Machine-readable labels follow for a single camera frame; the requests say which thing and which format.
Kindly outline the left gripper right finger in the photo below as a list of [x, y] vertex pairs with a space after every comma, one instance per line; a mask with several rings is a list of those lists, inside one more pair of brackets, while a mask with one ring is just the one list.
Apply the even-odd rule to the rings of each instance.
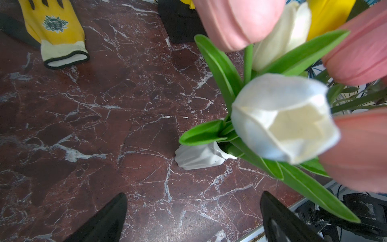
[[261, 196], [260, 209], [268, 242], [322, 242], [324, 240], [268, 191], [264, 191]]

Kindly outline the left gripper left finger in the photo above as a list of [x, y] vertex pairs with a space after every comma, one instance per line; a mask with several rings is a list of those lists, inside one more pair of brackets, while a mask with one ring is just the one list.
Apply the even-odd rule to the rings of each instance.
[[121, 238], [127, 208], [128, 203], [125, 194], [117, 194], [65, 241], [118, 242]]

